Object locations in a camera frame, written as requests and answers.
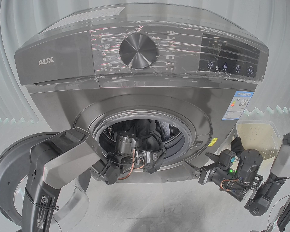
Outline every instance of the black cloth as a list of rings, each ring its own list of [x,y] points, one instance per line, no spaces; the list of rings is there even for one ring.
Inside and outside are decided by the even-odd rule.
[[[160,134],[162,129],[159,123],[156,124],[156,121],[148,119],[127,120],[114,124],[113,131],[128,131],[135,134],[138,139],[142,140],[142,149],[159,153],[159,157],[156,161],[154,161],[152,157],[150,163],[145,161],[143,172],[152,174],[159,170],[166,153],[166,148]]]
[[[241,153],[244,151],[244,147],[241,141],[241,137],[236,137],[232,142],[231,142],[231,151],[237,154],[237,157],[241,157]]]

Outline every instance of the plastic wrap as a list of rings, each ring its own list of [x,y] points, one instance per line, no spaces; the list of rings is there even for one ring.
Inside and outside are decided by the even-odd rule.
[[[155,74],[155,79],[163,75],[194,76],[255,84],[264,78],[268,50],[255,41],[201,26],[161,21],[122,21],[102,26],[92,26],[90,31],[99,81],[130,80],[138,74]],[[147,35],[157,47],[156,61],[143,69],[126,66],[119,56],[120,44],[134,33]]]

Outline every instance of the cable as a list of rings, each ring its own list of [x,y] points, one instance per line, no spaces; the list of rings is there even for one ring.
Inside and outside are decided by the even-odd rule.
[[[288,179],[290,179],[290,177],[282,178],[282,179],[279,179],[279,180],[272,180],[271,179],[272,180],[271,182],[262,184],[261,186],[265,186],[265,185],[268,185],[268,184],[271,184],[271,183],[275,183],[275,184],[281,185],[282,183],[278,183],[278,182],[283,181],[283,180],[288,180]]]
[[[132,155],[132,157],[133,157],[133,163],[132,163],[131,171],[130,171],[129,174],[126,175],[125,177],[118,178],[118,180],[124,180],[124,179],[127,179],[127,178],[131,175],[131,173],[132,173],[132,171],[133,171],[133,169],[134,169],[134,163],[135,163],[135,148],[133,149],[133,155]]]
[[[109,160],[109,162],[112,162],[114,164],[125,164],[125,163],[118,163],[118,162],[115,162],[115,161],[112,161],[112,160]]]
[[[36,207],[36,208],[39,208],[39,209],[44,209],[44,210],[55,210],[55,211],[58,211],[59,210],[59,207],[56,205],[56,206],[45,206],[45,205],[41,205],[41,204],[38,204],[36,203],[32,197],[30,196],[28,190],[25,188],[24,189],[24,192],[25,192],[25,195],[27,196],[27,198],[31,201],[31,203]]]
[[[145,165],[145,161],[144,161],[144,159],[142,159],[142,161],[143,161],[143,165],[142,165],[141,167],[139,167],[139,168],[134,168],[134,170],[135,170],[135,169],[141,169],[141,168],[144,167],[144,165]]]
[[[220,183],[220,188],[223,190],[223,191],[227,191],[227,192],[229,192],[229,191],[233,191],[233,189],[227,189],[227,188],[224,188],[223,186],[222,186],[222,184],[225,182],[225,181],[238,181],[239,179],[236,179],[236,180],[228,180],[228,179],[225,179],[225,180],[223,180],[221,183]]]
[[[284,199],[284,198],[286,198],[286,197],[290,197],[290,195],[287,195],[287,196],[281,198],[279,201],[281,201],[282,199]],[[272,209],[271,209],[271,211],[270,211],[270,214],[269,214],[268,223],[267,223],[267,228],[268,228],[268,226],[269,226],[270,215],[271,215],[271,212],[272,212],[274,206],[272,207]]]

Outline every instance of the front-loading washing machine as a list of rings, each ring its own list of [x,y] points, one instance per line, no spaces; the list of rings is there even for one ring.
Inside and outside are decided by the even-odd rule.
[[[208,10],[154,3],[88,9],[50,25],[15,53],[19,80],[55,132],[80,127],[104,154],[114,126],[153,120],[165,159],[123,182],[191,178],[232,131],[259,82],[268,48]]]

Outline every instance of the control panel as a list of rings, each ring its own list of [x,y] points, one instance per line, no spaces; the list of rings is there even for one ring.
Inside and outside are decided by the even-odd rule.
[[[218,31],[121,22],[90,33],[97,77],[162,73],[256,80],[260,50]]]
[[[202,34],[198,70],[256,77],[260,51],[246,43]]]

